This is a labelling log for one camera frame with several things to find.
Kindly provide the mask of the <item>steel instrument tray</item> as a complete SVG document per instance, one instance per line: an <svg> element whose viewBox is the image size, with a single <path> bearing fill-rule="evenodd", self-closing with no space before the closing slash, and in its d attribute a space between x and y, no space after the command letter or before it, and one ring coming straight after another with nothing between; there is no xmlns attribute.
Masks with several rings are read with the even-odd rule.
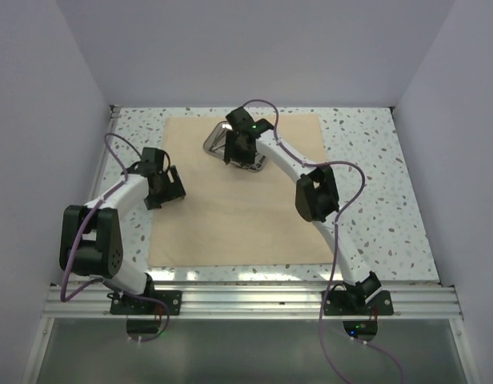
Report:
<svg viewBox="0 0 493 384"><path fill-rule="evenodd" d="M219 122L211 131L210 135L204 141L202 145L204 151L207 154L215 158L218 158L222 161L224 159L224 154L225 154L226 133L229 130L231 130L231 126L228 122L226 121ZM249 170L250 172L260 172L266 167L268 163L268 159L266 156L257 153L255 155L255 162L251 165L240 164L235 160L231 160L230 163L238 168Z"/></svg>

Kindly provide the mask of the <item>beige surgical cloth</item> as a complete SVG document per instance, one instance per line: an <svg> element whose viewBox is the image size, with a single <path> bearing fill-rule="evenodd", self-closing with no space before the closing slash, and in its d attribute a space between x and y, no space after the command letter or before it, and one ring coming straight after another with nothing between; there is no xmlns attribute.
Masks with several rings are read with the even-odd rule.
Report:
<svg viewBox="0 0 493 384"><path fill-rule="evenodd" d="M149 266L323 264L333 253L295 209L295 184L273 162L227 165L203 143L221 118L169 118L164 150L186 191L154 212Z"/></svg>

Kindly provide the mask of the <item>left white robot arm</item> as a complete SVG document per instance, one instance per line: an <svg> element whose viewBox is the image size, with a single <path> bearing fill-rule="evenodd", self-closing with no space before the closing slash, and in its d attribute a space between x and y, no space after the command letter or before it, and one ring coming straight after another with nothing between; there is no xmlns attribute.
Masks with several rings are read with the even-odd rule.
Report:
<svg viewBox="0 0 493 384"><path fill-rule="evenodd" d="M60 300L70 301L89 285L101 282L128 295L139 314L156 306L151 277L124 259L120 221L138 203L157 210L166 202L185 198L175 166L129 168L123 178L98 198L68 206L62 219L59 265L64 271Z"/></svg>

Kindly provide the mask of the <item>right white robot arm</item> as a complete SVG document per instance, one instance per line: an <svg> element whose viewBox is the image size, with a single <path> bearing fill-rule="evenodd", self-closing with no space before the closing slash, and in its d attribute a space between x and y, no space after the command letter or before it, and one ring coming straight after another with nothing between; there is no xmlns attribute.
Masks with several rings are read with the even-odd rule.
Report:
<svg viewBox="0 0 493 384"><path fill-rule="evenodd" d="M339 204L333 165L341 161L313 162L289 145L276 130L261 131L255 123L249 130L226 132L224 162L252 166L257 155L272 161L295 183L295 208L300 217L315 226L333 251L333 265L343 277L341 302L356 314L365 314L375 305L382 284L367 265L339 219L359 197L355 193L345 205Z"/></svg>

